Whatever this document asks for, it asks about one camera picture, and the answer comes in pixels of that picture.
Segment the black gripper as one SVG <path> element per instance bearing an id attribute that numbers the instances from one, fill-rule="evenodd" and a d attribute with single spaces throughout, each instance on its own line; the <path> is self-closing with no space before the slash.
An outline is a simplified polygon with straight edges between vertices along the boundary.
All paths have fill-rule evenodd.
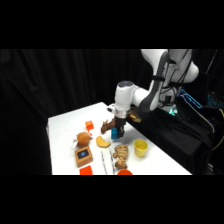
<path id="1" fill-rule="evenodd" d="M 118 118 L 114 117 L 115 127 L 111 128 L 111 133 L 116 133 L 116 128 L 118 129 L 118 136 L 119 138 L 122 138 L 124 136 L 124 126 L 126 125 L 126 119 L 125 118 Z"/>

